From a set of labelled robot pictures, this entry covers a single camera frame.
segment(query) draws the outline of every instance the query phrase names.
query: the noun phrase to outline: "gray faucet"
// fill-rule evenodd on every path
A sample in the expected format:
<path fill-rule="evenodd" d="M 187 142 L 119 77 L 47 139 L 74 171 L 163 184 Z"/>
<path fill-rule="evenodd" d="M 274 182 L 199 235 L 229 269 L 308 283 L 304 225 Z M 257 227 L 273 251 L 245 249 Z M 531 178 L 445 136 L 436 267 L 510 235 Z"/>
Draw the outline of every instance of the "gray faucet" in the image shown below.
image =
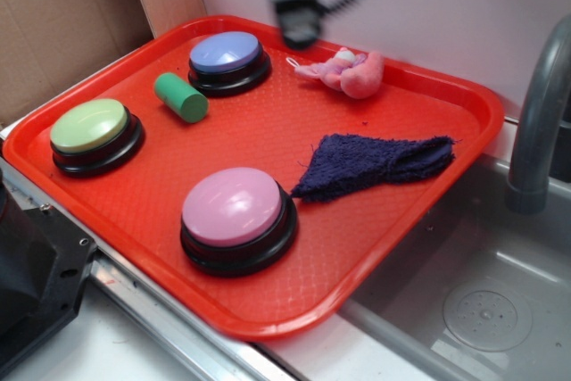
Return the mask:
<path fill-rule="evenodd" d="M 551 32 L 535 66 L 517 127 L 506 205 L 543 210 L 549 176 L 571 182 L 571 14 Z"/>

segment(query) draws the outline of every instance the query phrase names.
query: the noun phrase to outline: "sink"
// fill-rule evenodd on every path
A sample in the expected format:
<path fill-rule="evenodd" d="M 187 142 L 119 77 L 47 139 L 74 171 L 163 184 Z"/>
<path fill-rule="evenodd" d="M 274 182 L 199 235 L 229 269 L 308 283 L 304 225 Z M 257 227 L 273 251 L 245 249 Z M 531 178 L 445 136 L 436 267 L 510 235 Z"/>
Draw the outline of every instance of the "sink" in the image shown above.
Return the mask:
<path fill-rule="evenodd" d="M 571 379 L 571 188 L 515 214 L 508 170 L 480 157 L 340 314 L 436 379 Z"/>

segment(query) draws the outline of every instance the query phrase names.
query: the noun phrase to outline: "purple button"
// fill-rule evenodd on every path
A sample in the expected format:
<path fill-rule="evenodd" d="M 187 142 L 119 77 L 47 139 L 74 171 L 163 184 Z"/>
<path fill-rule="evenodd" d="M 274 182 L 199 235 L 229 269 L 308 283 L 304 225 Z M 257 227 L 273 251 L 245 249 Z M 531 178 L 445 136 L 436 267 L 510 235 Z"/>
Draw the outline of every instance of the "purple button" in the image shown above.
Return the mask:
<path fill-rule="evenodd" d="M 256 36 L 243 31 L 227 31 L 207 37 L 190 52 L 190 61 L 199 70 L 222 73 L 251 62 L 260 45 Z"/>
<path fill-rule="evenodd" d="M 239 167 L 200 181 L 185 199 L 182 219 L 196 241 L 231 247 L 263 234 L 280 210 L 279 187 L 273 177 Z"/>

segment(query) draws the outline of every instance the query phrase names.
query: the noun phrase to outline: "washcloth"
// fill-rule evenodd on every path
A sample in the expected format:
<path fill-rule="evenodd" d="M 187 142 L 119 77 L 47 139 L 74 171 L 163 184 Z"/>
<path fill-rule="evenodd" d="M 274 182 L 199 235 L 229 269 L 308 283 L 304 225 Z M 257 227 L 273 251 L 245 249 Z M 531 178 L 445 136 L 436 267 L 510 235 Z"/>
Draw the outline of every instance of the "washcloth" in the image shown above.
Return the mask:
<path fill-rule="evenodd" d="M 291 195 L 306 203 L 328 202 L 382 183 L 431 178 L 452 162 L 453 145 L 447 136 L 427 140 L 325 136 Z"/>

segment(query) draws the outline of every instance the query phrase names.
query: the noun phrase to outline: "cardboard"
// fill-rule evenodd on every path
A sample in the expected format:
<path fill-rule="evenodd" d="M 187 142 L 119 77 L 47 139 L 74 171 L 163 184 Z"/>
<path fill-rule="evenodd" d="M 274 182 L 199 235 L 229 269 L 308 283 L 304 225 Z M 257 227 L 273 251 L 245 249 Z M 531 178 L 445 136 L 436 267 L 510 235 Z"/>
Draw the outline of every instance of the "cardboard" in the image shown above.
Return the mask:
<path fill-rule="evenodd" d="M 139 0 L 0 0 L 0 129 L 152 37 Z"/>

